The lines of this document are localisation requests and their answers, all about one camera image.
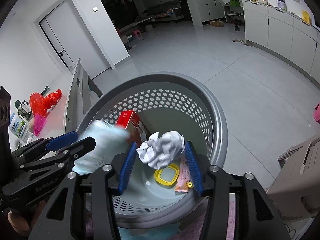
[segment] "light blue cloth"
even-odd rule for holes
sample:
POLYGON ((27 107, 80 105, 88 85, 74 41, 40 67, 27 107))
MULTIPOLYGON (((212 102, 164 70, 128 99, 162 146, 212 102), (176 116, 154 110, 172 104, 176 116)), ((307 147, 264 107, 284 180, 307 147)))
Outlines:
POLYGON ((131 230, 119 228, 121 240, 166 240, 176 235, 180 223, 163 225, 148 230, 131 230))

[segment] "basket rim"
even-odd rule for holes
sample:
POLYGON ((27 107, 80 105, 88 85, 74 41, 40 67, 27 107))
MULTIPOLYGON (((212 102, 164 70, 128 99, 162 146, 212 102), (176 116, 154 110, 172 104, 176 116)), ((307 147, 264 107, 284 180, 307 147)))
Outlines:
MULTIPOLYGON (((228 146, 228 128, 223 110, 213 95, 213 93, 202 83, 189 76, 174 72, 147 73, 128 80, 104 94, 85 114, 83 120, 77 128, 77 132, 84 131, 88 124, 95 117, 96 113, 112 98, 123 91, 134 86, 153 83, 168 82, 180 85, 196 94, 206 106, 210 119, 212 120, 213 140, 210 146, 211 155, 209 161, 220 168, 223 167, 228 146)), ((124 215, 116 213, 116 220, 119 227, 130 229, 153 228, 166 223, 174 222, 181 217, 192 212, 204 198, 199 197, 195 190, 188 192, 183 198, 178 200, 164 210, 153 214, 124 215)))

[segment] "green bag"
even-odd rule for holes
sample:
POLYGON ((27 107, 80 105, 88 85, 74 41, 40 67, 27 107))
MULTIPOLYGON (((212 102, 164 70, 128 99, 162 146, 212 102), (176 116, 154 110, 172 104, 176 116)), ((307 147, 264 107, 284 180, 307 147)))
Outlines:
POLYGON ((240 2, 239 0, 230 0, 230 5, 240 7, 240 2))

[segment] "gray tile floor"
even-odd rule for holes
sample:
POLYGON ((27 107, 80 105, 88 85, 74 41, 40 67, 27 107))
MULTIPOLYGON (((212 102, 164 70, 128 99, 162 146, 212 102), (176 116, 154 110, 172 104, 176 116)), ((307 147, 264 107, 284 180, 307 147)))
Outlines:
POLYGON ((220 102, 229 137, 224 169, 252 172, 269 187, 280 171, 277 158, 290 146, 320 132, 313 119, 320 90, 287 63, 244 39, 234 25, 204 26, 189 22, 157 25, 129 50, 132 60, 94 79, 104 92, 140 74, 172 71, 205 84, 220 102))

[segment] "yellow container lid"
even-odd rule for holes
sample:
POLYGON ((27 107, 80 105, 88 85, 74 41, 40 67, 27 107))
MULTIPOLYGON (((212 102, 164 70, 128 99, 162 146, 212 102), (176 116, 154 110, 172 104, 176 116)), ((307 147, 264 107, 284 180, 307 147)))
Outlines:
POLYGON ((174 184, 174 183, 176 182, 176 180, 177 180, 177 178, 178 178, 178 176, 179 176, 179 168, 178 168, 178 166, 177 166, 176 164, 174 164, 174 163, 171 163, 171 164, 170 164, 168 167, 166 167, 166 168, 171 168, 171 169, 173 169, 173 170, 175 171, 175 175, 174 175, 174 177, 172 178, 172 180, 171 180, 171 181, 167 181, 167 180, 164 180, 164 179, 161 178, 161 173, 162 173, 162 171, 163 171, 164 169, 156 170, 156 171, 155 171, 155 174, 154 174, 155 180, 156 180, 157 182, 159 182, 160 184, 162 184, 162 185, 171 186, 172 184, 174 184))

